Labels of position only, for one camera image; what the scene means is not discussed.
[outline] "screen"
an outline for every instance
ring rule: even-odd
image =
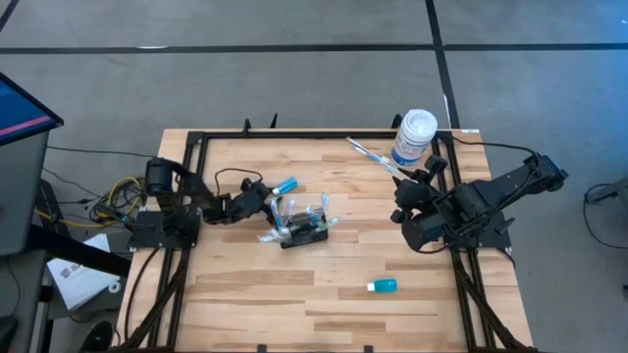
[[[37,129],[49,129],[57,122],[22,94],[0,80],[0,144]]]

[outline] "monitor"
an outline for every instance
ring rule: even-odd
[[[63,119],[0,73],[0,146],[62,125]]]

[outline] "wooden table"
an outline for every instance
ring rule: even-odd
[[[181,161],[187,132],[165,130],[159,156]],[[454,134],[481,140],[479,133]],[[387,154],[393,146],[392,140],[360,142]],[[455,148],[463,181],[491,177],[482,146],[456,143]],[[424,154],[421,167],[430,154]],[[300,186],[288,196],[296,197],[296,211],[320,204],[321,193],[328,191],[328,215],[340,217],[340,223],[327,242],[288,250],[259,243],[257,236],[269,228],[262,215],[230,226],[203,225],[191,253],[177,351],[255,351],[257,344],[267,344],[269,351],[356,352],[364,345],[378,352],[465,351],[449,253],[421,255],[406,245],[400,226],[390,221],[394,185],[382,166],[343,139],[211,140],[204,170],[211,190],[214,173],[226,167],[258,171],[267,185],[296,177]],[[243,177],[221,174],[221,191],[238,193]],[[446,178],[451,185],[448,170]],[[134,255],[129,283],[149,253]],[[132,328],[155,300],[163,253],[153,258],[138,286]],[[531,345],[512,265],[493,250],[481,250],[480,263],[490,304],[515,337]],[[386,277],[397,279],[397,293],[367,292],[366,283]],[[129,285],[120,332],[130,291]],[[482,344],[474,305],[472,311]],[[160,344],[170,307],[164,313]]]

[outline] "white lid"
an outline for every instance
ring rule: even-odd
[[[425,142],[434,138],[439,123],[432,113],[423,109],[411,109],[403,117],[401,128],[411,141]]]

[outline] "yellow wire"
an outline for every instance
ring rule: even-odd
[[[107,205],[111,206],[111,201],[113,199],[114,196],[114,191],[116,190],[116,188],[118,188],[118,186],[120,186],[121,183],[125,182],[125,181],[133,181],[135,183],[135,185],[137,185],[137,187],[139,187],[139,181],[137,181],[136,178],[131,177],[131,176],[125,176],[121,179],[119,179],[118,181],[116,181],[116,183],[114,183],[114,186],[111,188],[111,191],[109,191],[109,199],[107,200]],[[137,202],[139,202],[139,199],[141,198],[140,195],[135,196],[135,199],[133,200],[133,203],[131,204],[131,207],[129,208],[129,210],[127,211],[127,215],[129,215],[134,209],[135,206],[137,206]],[[37,209],[35,209],[35,211],[37,212],[37,214],[43,218],[45,218],[48,221],[52,221],[52,216],[41,212]],[[114,224],[116,224],[118,221],[112,221],[103,225],[90,225],[90,224],[80,224],[77,222],[72,222],[72,221],[67,221],[67,220],[59,220],[60,223],[64,224],[64,225],[68,225],[68,226],[74,226],[74,227],[93,227],[93,228],[104,228],[104,227],[109,227],[112,226]]]

